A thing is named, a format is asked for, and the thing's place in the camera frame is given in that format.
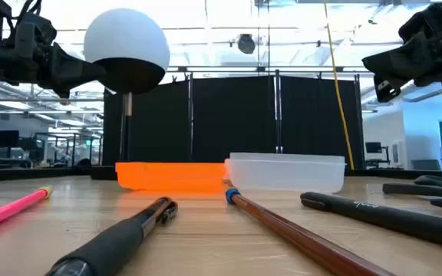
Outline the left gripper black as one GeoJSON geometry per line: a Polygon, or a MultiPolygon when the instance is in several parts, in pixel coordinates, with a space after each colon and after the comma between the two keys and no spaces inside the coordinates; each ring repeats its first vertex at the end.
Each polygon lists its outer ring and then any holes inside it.
{"type": "Polygon", "coordinates": [[[71,89],[105,75],[104,67],[67,54],[57,43],[38,44],[30,59],[0,44],[0,81],[11,85],[37,84],[69,98],[71,89]]]}

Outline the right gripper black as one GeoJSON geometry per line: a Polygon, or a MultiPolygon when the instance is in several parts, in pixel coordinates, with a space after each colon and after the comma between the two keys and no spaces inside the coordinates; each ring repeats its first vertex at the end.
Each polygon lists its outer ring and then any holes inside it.
{"type": "Polygon", "coordinates": [[[442,2],[429,4],[416,12],[400,28],[404,44],[399,48],[364,57],[361,61],[373,72],[378,102],[389,102],[414,79],[418,87],[442,84],[442,2]],[[421,74],[421,33],[429,51],[432,68],[421,74]]]}

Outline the black handled scissors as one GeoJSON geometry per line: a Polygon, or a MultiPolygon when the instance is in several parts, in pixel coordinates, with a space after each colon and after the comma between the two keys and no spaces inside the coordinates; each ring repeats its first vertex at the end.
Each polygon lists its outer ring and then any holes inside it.
{"type": "Polygon", "coordinates": [[[432,196],[430,204],[442,208],[442,177],[419,176],[414,184],[384,183],[382,191],[385,194],[403,194],[414,196],[432,196]]]}

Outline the matte black marker pen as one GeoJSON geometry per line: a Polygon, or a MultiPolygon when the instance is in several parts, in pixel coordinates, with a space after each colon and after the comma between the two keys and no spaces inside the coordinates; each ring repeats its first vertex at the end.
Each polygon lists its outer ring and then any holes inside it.
{"type": "Polygon", "coordinates": [[[342,215],[442,245],[441,217],[317,192],[303,192],[300,200],[304,206],[312,209],[342,215]]]}

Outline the pink pencil with yellow eraser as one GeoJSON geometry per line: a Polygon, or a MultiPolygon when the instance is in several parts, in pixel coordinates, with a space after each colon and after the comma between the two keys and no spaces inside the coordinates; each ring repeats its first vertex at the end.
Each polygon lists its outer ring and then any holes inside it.
{"type": "Polygon", "coordinates": [[[28,194],[13,202],[0,206],[0,222],[11,218],[14,215],[48,199],[53,192],[51,187],[42,187],[37,191],[28,194]]]}

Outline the black grip gel pen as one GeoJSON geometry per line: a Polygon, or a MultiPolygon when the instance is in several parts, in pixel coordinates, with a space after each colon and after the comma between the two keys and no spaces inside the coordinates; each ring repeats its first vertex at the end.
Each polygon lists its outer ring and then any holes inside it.
{"type": "Polygon", "coordinates": [[[58,259],[45,276],[115,276],[136,254],[154,227],[167,223],[177,211],[176,202],[160,197],[58,259]]]}

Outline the brown pencil with blue eraser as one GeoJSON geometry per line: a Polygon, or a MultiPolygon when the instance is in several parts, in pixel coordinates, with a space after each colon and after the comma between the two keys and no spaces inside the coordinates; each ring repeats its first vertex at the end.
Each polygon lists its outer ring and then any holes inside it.
{"type": "Polygon", "coordinates": [[[226,190],[226,201],[236,205],[293,245],[334,276],[396,276],[390,271],[336,245],[314,232],[247,199],[238,189],[226,190]]]}

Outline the orange plastic box lid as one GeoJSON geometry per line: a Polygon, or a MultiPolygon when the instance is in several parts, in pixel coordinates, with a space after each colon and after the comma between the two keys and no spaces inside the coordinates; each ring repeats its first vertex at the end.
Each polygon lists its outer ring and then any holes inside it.
{"type": "Polygon", "coordinates": [[[117,181],[125,189],[150,192],[205,192],[225,190],[223,163],[146,163],[115,164],[117,181]]]}

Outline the clear plastic supply box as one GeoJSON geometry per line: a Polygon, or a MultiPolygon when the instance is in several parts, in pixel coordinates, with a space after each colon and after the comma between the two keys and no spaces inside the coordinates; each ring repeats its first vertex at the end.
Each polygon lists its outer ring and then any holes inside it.
{"type": "Polygon", "coordinates": [[[346,162],[343,156],[231,153],[225,167],[238,189],[338,192],[346,162]]]}

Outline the white globe lamp on pole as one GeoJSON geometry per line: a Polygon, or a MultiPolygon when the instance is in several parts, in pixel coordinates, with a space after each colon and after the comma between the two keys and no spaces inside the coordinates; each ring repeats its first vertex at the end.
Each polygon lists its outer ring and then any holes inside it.
{"type": "Polygon", "coordinates": [[[116,180],[118,167],[135,161],[138,97],[155,89],[164,78],[170,48],[162,28],[149,15],[132,8],[113,8],[88,26],[84,56],[105,69],[101,84],[122,97],[118,160],[112,166],[91,168],[93,180],[116,180]]]}

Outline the black fabric partition panel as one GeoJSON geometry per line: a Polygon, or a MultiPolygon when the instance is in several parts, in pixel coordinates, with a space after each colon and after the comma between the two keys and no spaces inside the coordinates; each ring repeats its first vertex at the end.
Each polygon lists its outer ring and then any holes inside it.
{"type": "Polygon", "coordinates": [[[222,163],[230,153],[274,153],[273,77],[227,77],[193,82],[192,159],[222,163]]]}
{"type": "MultiPolygon", "coordinates": [[[[123,100],[119,94],[104,98],[102,164],[120,160],[123,100]]],[[[189,83],[161,84],[134,96],[130,160],[187,162],[190,159],[189,83]]]]}
{"type": "Polygon", "coordinates": [[[364,168],[361,105],[356,83],[282,76],[282,150],[288,154],[343,156],[364,168]]]}

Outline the grey chair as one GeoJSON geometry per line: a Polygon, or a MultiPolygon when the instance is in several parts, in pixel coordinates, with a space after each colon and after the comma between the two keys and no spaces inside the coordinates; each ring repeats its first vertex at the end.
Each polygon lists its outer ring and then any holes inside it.
{"type": "Polygon", "coordinates": [[[437,159],[415,159],[411,161],[413,170],[441,171],[442,167],[437,159]]]}

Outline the metal frame crossbeam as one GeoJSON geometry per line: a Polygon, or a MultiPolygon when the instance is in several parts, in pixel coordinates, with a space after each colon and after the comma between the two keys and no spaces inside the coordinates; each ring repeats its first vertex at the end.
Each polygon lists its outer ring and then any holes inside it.
{"type": "Polygon", "coordinates": [[[227,66],[178,66],[169,67],[167,71],[170,72],[332,72],[332,66],[276,66],[276,67],[249,67],[249,66],[238,66],[238,67],[227,67],[227,66]]]}

